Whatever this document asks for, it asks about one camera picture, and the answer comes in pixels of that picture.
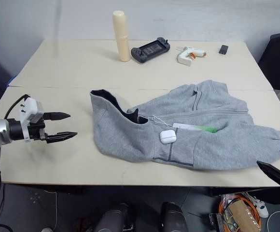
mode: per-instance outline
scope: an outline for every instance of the robotic arm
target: robotic arm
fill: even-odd
[[[24,103],[20,107],[20,121],[14,118],[7,119],[12,108],[22,99]],[[76,132],[60,132],[55,135],[48,135],[44,128],[45,120],[61,120],[70,115],[61,112],[44,113],[42,106],[29,95],[19,98],[7,112],[5,119],[0,119],[0,147],[11,143],[13,140],[45,140],[47,143],[55,143],[72,138]]]

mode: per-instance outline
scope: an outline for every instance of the gray hoodie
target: gray hoodie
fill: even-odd
[[[280,158],[280,131],[256,126],[245,101],[226,84],[204,81],[128,109],[105,90],[91,91],[94,140],[99,150],[130,162],[155,161],[193,169],[241,169]],[[216,133],[172,127],[173,123],[216,128]],[[163,144],[159,134],[174,130]]]

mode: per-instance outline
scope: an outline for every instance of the gray wall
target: gray wall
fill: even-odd
[[[43,39],[114,39],[114,10],[130,39],[245,41],[256,60],[280,33],[280,0],[0,0],[0,67],[18,74]]]

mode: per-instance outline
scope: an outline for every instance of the floor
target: floor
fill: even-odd
[[[9,225],[14,232],[40,232],[54,227],[56,195],[42,189],[6,185],[5,204],[0,223]],[[121,202],[137,208],[140,219],[137,231],[157,231],[160,208],[163,202],[181,206],[190,232],[214,232],[209,225],[208,213],[217,212],[220,197],[210,197],[206,188],[183,187],[86,187],[81,194],[59,192],[58,224],[56,232],[75,232],[77,218],[97,221],[107,209]],[[280,205],[266,204],[269,214],[280,210]],[[270,220],[270,232],[280,231],[280,214]]]

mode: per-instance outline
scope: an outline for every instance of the black chair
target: black chair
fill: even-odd
[[[258,65],[272,87],[280,90],[280,34],[271,35]]]

